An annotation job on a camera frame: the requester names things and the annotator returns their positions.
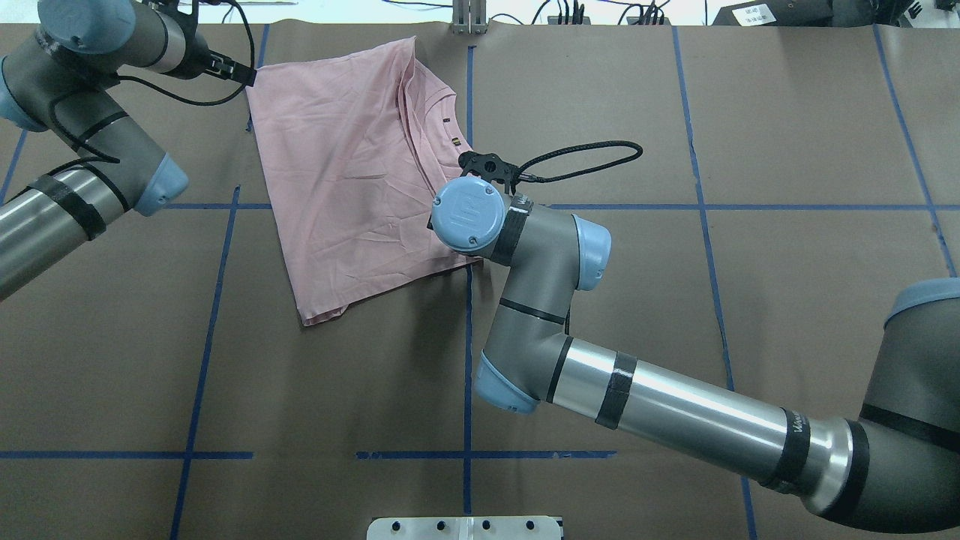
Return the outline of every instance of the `light blue cap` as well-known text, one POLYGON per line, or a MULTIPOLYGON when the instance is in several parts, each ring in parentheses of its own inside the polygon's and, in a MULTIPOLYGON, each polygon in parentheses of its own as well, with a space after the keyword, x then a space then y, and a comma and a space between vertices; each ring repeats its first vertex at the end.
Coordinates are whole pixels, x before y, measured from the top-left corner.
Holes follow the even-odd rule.
POLYGON ((430 223, 437 237, 451 249, 470 253, 496 240, 507 210, 500 193, 475 176, 448 182, 433 200, 430 223))
POLYGON ((927 280, 925 282, 914 283, 901 292, 894 302, 894 308, 890 311, 883 326, 886 327, 890 319, 901 311, 906 311, 911 307, 937 302, 939 300, 949 300, 951 298, 960 298, 960 278, 941 278, 939 280, 927 280))
POLYGON ((39 0, 36 13, 47 34, 76 53, 112 53, 133 35, 130 0, 39 0))
POLYGON ((473 390, 490 405, 519 414, 530 414, 537 408, 538 400, 531 398, 507 380, 493 367, 485 353, 480 354, 477 378, 473 390))
POLYGON ((3 75, 3 62, 6 59, 6 56, 0 57, 0 116, 7 118, 21 130, 31 132, 47 131, 46 126, 34 120, 30 114, 27 114, 27 112, 20 107, 20 104, 16 103, 16 100, 13 99, 13 94, 10 93, 10 88, 7 86, 7 78, 3 75))
POLYGON ((603 278, 603 272, 610 261, 610 249, 613 244, 610 231, 602 225, 573 214, 577 224, 577 240, 580 242, 580 280, 578 290, 593 290, 603 278))
POLYGON ((157 210, 179 197, 189 182, 183 169, 170 159, 169 154, 165 154, 133 209, 146 216, 154 215, 157 210))

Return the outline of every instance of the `metal bracket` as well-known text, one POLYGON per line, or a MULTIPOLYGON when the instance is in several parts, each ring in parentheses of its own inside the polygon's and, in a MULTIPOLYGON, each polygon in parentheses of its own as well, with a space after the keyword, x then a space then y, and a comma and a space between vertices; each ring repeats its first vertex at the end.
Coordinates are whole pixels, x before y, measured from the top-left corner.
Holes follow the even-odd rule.
POLYGON ((549 516, 379 518, 367 540, 563 540, 564 520, 549 516))
POLYGON ((454 34, 486 34, 487 0, 453 0, 454 34))

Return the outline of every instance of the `folded garment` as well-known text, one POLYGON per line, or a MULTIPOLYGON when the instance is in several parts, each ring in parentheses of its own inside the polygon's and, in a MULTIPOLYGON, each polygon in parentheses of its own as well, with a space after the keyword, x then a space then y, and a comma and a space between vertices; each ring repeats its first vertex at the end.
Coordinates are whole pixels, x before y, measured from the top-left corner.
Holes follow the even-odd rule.
POLYGON ((268 65, 247 89, 280 246, 305 326, 467 264, 426 228, 469 150, 456 94, 412 37, 346 57, 268 65))

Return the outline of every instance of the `sticker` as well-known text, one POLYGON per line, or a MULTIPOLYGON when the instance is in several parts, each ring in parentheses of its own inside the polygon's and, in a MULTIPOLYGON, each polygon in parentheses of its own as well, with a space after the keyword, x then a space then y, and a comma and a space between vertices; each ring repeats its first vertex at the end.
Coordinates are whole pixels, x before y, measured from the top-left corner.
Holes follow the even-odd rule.
POLYGON ((736 22, 740 23, 740 26, 759 26, 768 22, 777 22, 777 18, 766 4, 733 10, 733 16, 736 17, 736 22))

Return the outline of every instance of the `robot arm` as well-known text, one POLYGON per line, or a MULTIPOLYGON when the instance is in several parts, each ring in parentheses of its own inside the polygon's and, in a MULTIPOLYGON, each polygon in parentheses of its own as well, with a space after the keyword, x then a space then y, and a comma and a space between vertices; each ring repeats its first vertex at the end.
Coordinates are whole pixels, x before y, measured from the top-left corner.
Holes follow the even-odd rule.
POLYGON ((0 301, 127 210, 152 215, 186 189, 183 171, 105 92, 120 66, 252 85, 254 71, 196 33, 197 2, 192 15, 165 4, 41 0, 34 35, 0 58, 0 115, 53 130, 80 156, 0 207, 0 301))
POLYGON ((452 249, 510 267, 475 379, 491 404, 518 413, 560 405, 797 495, 850 527, 960 525, 960 390, 950 383, 960 280, 904 291, 860 419, 819 421, 566 335, 574 289, 592 289, 606 267, 603 227, 475 176, 438 192, 431 226, 452 249))

